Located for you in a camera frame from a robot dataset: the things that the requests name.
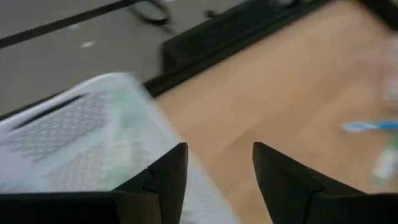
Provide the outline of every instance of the black strip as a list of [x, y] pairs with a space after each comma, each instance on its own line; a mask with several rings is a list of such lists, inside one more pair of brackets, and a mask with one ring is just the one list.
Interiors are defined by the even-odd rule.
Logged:
[[19, 114], [19, 113], [21, 113], [21, 112], [23, 112], [23, 111], [25, 111], [25, 110], [28, 110], [29, 108], [32, 108], [32, 107], [34, 107], [34, 106], [36, 106], [36, 105], [39, 105], [39, 104], [41, 104], [41, 103], [44, 103], [44, 102], [46, 102], [47, 100], [49, 100], [49, 99], [51, 99], [51, 98], [57, 96], [58, 94], [59, 94], [59, 93], [56, 93], [56, 94], [51, 95], [51, 96], [48, 96], [48, 97], [46, 97], [46, 98], [42, 98], [41, 100], [38, 100], [38, 101], [36, 101], [36, 102], [29, 103], [28, 105], [25, 105], [25, 106], [23, 106], [23, 107], [21, 107], [21, 108], [18, 108], [18, 109], [16, 109], [16, 110], [10, 111], [10, 112], [5, 113], [5, 114], [2, 114], [2, 115], [0, 115], [0, 121], [2, 121], [2, 120], [4, 120], [4, 119], [7, 119], [7, 118], [9, 118], [9, 117], [11, 117], [11, 116], [14, 116], [15, 114]]
[[26, 125], [32, 123], [33, 121], [35, 121], [37, 119], [40, 119], [40, 118], [42, 118], [44, 116], [47, 116], [50, 113], [53, 113], [53, 112], [55, 112], [55, 111], [57, 111], [59, 109], [62, 109], [64, 107], [68, 106], [69, 104], [75, 102], [76, 100], [79, 100], [79, 99], [83, 98], [84, 96], [85, 95], [75, 96], [73, 98], [70, 98], [67, 101], [64, 101], [64, 102], [58, 104], [58, 105], [52, 106], [49, 109], [47, 109], [47, 110], [45, 110], [45, 111], [43, 111], [43, 112], [41, 112], [41, 113], [29, 118], [29, 119], [27, 119], [26, 121], [22, 122], [21, 124], [18, 124], [16, 127], [13, 128], [13, 130], [19, 129], [19, 128], [23, 127], [23, 126], [26, 126]]
[[64, 27], [86, 21], [88, 19], [92, 19], [97, 16], [101, 16], [111, 11], [115, 11], [131, 4], [137, 3], [138, 0], [121, 0], [112, 4], [108, 4], [106, 6], [102, 6], [90, 11], [83, 12], [81, 14], [77, 14], [75, 16], [68, 17], [66, 19], [61, 19], [59, 21], [55, 21], [43, 26], [39, 26], [24, 32], [20, 32], [18, 34], [10, 35], [3, 39], [0, 39], [0, 49], [21, 43], [23, 41], [38, 37], [40, 35], [48, 34], [49, 32], [53, 32], [55, 30], [62, 29]]

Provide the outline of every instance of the black wire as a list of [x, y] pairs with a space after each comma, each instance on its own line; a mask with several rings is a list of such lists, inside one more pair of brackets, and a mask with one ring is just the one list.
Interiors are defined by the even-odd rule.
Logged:
[[[149, 16], [145, 15], [144, 13], [140, 12], [139, 10], [137, 10], [134, 7], [135, 4], [140, 3], [140, 2], [148, 2], [149, 4], [152, 4], [164, 15], [164, 17], [161, 19], [153, 19], [153, 18], [150, 18]], [[171, 12], [169, 11], [169, 9], [167, 9], [167, 7], [164, 4], [160, 3], [158, 0], [141, 0], [141, 1], [138, 1], [137, 3], [130, 6], [129, 9], [143, 23], [150, 24], [150, 25], [157, 26], [157, 27], [171, 24], [171, 20], [172, 20]]]

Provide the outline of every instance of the gray carpet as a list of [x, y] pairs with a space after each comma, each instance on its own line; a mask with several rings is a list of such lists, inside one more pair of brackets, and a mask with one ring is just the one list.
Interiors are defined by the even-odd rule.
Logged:
[[[0, 2], [0, 38], [99, 7], [114, 0]], [[159, 45], [243, 0], [174, 0], [173, 30], [139, 22], [120, 9], [0, 50], [0, 114], [107, 72], [134, 71], [144, 82], [160, 72]]]

